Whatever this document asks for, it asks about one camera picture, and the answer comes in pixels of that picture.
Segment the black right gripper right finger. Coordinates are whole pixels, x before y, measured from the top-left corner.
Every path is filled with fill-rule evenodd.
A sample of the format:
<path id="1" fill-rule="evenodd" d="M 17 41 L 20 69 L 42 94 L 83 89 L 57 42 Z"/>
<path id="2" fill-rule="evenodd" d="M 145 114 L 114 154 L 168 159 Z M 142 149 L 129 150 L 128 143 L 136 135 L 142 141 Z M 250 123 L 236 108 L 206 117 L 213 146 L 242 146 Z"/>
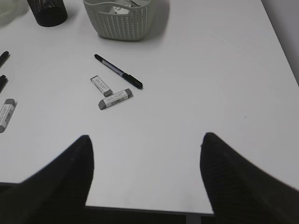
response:
<path id="1" fill-rule="evenodd" d="M 206 133 L 199 161 L 202 181 L 219 224 L 297 224 L 299 191 Z"/>

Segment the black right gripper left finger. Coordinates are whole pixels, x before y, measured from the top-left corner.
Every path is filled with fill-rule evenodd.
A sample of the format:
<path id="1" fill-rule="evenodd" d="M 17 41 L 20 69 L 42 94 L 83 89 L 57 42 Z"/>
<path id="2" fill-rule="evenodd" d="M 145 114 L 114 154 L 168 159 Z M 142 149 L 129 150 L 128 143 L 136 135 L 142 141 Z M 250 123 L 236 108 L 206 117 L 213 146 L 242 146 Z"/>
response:
<path id="1" fill-rule="evenodd" d="M 0 193 L 2 224 L 82 224 L 93 180 L 88 135 L 80 136 L 40 171 Z"/>

